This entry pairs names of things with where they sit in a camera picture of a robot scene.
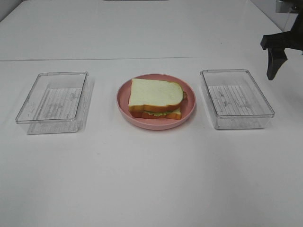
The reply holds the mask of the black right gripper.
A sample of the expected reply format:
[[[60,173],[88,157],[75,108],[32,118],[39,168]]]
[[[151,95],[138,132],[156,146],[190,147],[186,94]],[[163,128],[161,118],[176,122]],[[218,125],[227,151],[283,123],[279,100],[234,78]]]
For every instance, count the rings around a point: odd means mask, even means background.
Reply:
[[[290,31],[264,35],[261,47],[268,52],[267,78],[273,80],[280,67],[288,60],[284,48],[303,50],[303,11],[298,14]]]

